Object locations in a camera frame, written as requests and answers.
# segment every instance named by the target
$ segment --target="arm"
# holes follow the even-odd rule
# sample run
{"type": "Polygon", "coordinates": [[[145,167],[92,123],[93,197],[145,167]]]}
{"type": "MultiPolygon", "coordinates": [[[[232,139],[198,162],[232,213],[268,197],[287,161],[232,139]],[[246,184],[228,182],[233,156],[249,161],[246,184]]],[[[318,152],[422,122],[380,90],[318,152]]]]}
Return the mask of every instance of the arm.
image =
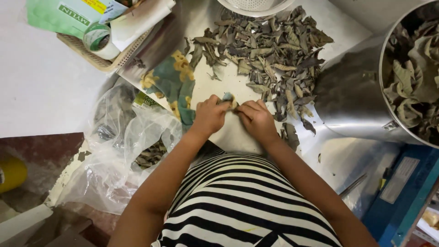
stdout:
{"type": "Polygon", "coordinates": [[[224,125],[230,103],[216,105],[217,101],[212,95],[197,104],[194,124],[135,192],[117,222],[109,247],[149,246],[157,239],[189,165],[210,135],[224,125]]]}
{"type": "Polygon", "coordinates": [[[247,101],[237,110],[247,131],[261,143],[297,191],[323,213],[343,246],[378,246],[337,193],[279,137],[262,100],[247,101]]]}

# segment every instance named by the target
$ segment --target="blue machine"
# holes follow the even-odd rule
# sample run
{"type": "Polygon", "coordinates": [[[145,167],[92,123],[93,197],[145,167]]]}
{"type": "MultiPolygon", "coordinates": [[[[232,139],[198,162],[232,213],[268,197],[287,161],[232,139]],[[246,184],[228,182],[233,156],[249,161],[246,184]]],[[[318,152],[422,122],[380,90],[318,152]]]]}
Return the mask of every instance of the blue machine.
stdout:
{"type": "Polygon", "coordinates": [[[406,145],[362,221],[381,247],[399,246],[439,175],[439,149],[406,145]]]}

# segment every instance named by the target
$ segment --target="metal colander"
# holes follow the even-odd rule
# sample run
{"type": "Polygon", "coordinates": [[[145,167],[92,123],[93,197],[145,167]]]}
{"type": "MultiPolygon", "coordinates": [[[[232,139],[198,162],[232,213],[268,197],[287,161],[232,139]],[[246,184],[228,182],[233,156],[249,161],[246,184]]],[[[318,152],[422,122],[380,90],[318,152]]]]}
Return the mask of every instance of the metal colander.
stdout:
{"type": "Polygon", "coordinates": [[[286,9],[294,0],[218,0],[218,2],[237,14],[261,17],[286,9]]]}

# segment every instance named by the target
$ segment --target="yellow container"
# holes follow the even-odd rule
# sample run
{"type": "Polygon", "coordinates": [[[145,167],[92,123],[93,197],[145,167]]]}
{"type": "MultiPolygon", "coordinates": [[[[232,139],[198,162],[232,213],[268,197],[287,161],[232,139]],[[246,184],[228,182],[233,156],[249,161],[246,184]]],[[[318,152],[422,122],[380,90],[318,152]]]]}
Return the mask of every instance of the yellow container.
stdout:
{"type": "Polygon", "coordinates": [[[0,193],[15,189],[27,178],[27,168],[23,161],[4,156],[0,159],[0,193]]]}

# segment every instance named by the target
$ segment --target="clear plastic bag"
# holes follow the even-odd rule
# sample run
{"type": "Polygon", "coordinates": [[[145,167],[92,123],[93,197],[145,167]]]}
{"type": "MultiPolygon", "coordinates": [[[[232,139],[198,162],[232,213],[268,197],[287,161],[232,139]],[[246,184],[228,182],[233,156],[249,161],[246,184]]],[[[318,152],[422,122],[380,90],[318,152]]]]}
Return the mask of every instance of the clear plastic bag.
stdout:
{"type": "Polygon", "coordinates": [[[160,106],[132,107],[136,89],[120,78],[95,106],[84,132],[92,154],[76,169],[56,205],[86,203],[121,214],[129,200],[158,165],[141,170],[134,160],[160,137],[170,152],[181,139],[181,122],[160,106]]]}

